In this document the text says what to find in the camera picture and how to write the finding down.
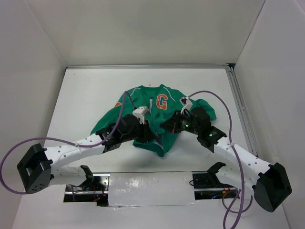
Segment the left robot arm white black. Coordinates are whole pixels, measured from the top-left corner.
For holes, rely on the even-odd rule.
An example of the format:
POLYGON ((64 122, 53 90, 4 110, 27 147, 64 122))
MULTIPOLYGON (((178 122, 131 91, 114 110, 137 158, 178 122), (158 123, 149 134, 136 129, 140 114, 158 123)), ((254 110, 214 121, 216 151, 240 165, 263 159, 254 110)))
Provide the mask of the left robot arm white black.
POLYGON ((70 167, 69 164, 89 156, 118 149, 122 143, 138 140, 147 143, 154 139, 148 121, 143 123, 132 114, 120 122, 110 124, 89 137, 72 145, 44 148, 32 145, 17 165, 26 194, 34 194, 50 185, 68 184, 89 190, 94 185, 94 175, 86 165, 70 167))

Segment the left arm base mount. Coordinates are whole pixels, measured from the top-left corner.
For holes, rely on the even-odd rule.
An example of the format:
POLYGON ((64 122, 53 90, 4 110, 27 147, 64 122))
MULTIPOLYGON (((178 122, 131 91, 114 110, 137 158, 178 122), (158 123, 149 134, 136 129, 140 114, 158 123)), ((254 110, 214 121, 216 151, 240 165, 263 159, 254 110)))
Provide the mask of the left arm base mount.
POLYGON ((107 207, 110 173, 93 173, 88 166, 80 168, 85 179, 79 185, 66 185, 63 202, 94 202, 99 207, 107 207))

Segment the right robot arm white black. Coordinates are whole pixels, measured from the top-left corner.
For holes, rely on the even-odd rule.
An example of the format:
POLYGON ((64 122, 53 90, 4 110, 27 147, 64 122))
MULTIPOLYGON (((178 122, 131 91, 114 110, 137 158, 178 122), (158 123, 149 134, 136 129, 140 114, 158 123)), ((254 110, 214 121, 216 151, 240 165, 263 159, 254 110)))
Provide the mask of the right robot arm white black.
POLYGON ((245 193, 252 195, 258 205, 268 212, 274 212, 292 193, 283 165, 272 165, 232 143, 223 131, 211 124, 209 115, 202 107, 193 109, 190 114, 175 111, 160 127, 175 134, 182 131, 195 134, 203 147, 225 159, 209 170, 208 182, 213 187, 226 183, 241 188, 242 183, 238 181, 239 171, 232 167, 237 166, 242 168, 245 175, 245 193))

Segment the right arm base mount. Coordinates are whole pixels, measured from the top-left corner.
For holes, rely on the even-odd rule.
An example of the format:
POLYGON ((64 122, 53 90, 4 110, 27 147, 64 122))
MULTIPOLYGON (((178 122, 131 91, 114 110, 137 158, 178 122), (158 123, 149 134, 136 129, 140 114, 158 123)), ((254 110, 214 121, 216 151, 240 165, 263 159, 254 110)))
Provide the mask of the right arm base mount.
POLYGON ((193 187, 195 200, 234 198, 236 188, 221 183, 216 177, 211 177, 207 172, 192 173, 189 185, 193 187))

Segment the green zip-up jacket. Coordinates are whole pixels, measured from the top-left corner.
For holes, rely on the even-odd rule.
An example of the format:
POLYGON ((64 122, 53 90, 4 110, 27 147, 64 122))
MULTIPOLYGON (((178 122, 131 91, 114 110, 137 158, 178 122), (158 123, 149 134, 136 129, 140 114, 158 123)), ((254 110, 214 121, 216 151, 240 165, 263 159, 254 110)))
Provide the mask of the green zip-up jacket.
MULTIPOLYGON (((149 113, 145 115, 145 119, 148 120, 150 130, 153 132, 154 136, 157 137, 155 140, 153 139, 147 143, 140 143, 137 140, 134 140, 133 146, 152 151, 159 157, 164 157, 174 146, 178 134, 173 134, 160 128, 160 124, 170 119, 176 110, 182 109, 183 105, 180 102, 180 99, 186 97, 186 95, 179 90, 172 89, 163 84, 158 87, 145 87, 140 85, 129 89, 128 93, 136 107, 147 106, 147 108, 149 108, 149 113)), ((217 119, 215 110, 207 101, 203 99, 190 100, 193 104, 191 110, 196 107, 203 107, 208 113, 211 122, 217 119)), ((117 101, 114 108, 110 109, 97 122, 90 135, 95 134, 97 131, 110 124, 116 123, 122 102, 123 95, 117 101)), ((132 114, 132 111, 133 105, 130 99, 126 98, 122 118, 128 114, 132 114)))

